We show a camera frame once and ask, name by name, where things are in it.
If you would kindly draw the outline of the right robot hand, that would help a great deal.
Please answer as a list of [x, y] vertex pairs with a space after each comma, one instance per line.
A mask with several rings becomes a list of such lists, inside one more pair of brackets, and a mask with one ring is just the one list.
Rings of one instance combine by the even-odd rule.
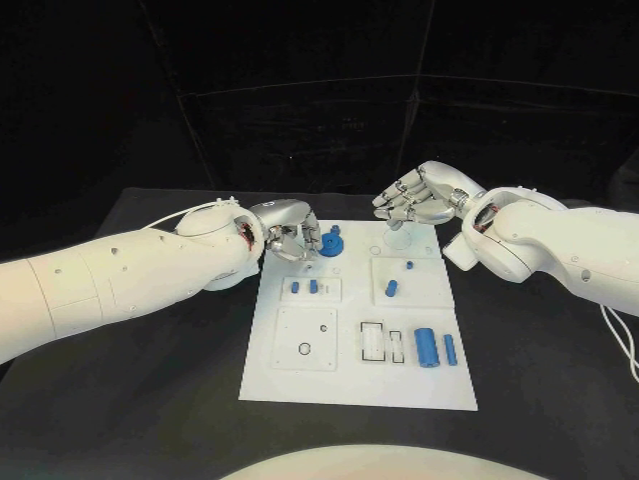
[[428, 161], [377, 195], [374, 215], [393, 231], [406, 223], [436, 226], [462, 219], [487, 193], [457, 168]]

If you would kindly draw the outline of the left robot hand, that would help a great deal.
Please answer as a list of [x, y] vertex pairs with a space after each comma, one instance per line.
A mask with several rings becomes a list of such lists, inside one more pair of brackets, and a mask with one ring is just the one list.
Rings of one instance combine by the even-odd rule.
[[281, 199], [255, 205], [268, 250], [289, 262], [314, 261], [323, 248], [321, 227], [311, 205]]

